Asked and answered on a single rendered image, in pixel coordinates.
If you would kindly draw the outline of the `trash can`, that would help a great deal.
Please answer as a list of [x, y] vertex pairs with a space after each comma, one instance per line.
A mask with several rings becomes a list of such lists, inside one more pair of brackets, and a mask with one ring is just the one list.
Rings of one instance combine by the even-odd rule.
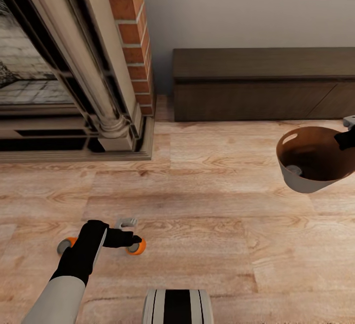
[[[297, 134], [285, 144], [284, 139]], [[301, 127], [284, 134], [276, 154], [285, 183], [294, 191], [311, 194], [355, 172], [355, 147], [341, 149], [334, 136], [341, 133], [326, 127]], [[306, 177], [285, 168], [295, 163]]]

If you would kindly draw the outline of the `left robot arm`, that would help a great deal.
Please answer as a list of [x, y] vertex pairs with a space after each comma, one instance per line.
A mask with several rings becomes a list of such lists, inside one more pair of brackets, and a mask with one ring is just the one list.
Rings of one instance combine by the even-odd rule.
[[104, 247], [131, 247], [141, 243], [138, 235], [124, 231], [136, 227], [135, 218], [120, 218], [109, 228], [102, 221], [85, 223], [74, 246], [60, 256], [58, 269], [20, 324], [75, 324], [89, 274]]

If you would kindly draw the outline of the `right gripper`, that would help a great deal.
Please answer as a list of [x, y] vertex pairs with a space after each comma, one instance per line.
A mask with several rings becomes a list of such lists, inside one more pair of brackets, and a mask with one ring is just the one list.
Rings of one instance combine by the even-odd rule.
[[334, 138], [339, 143], [341, 149], [355, 147], [355, 127], [350, 131], [337, 133]]

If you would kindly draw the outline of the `can of soda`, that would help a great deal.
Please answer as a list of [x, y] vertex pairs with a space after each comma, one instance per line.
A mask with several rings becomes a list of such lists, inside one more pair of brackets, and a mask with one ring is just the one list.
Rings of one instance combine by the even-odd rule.
[[135, 243], [131, 247], [126, 247], [126, 251], [128, 254], [139, 255], [140, 253], [143, 253], [145, 249], [145, 240], [142, 237], [140, 238], [142, 239], [141, 243]]
[[298, 176], [301, 176], [303, 178], [306, 177], [304, 171], [295, 163], [288, 163], [287, 165], [285, 165], [285, 168]]
[[75, 242], [77, 241], [77, 239], [78, 238], [66, 238], [66, 239], [62, 240], [57, 247], [58, 255], [61, 256], [67, 247], [72, 248], [74, 246]]

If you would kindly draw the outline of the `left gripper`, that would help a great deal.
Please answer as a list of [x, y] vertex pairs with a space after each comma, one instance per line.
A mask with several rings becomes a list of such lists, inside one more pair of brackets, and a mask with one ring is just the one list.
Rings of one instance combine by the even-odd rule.
[[111, 245], [107, 247], [118, 248], [118, 247], [131, 247], [135, 243], [141, 243], [142, 239], [138, 235], [133, 235], [132, 231], [122, 231], [115, 229], [114, 241]]

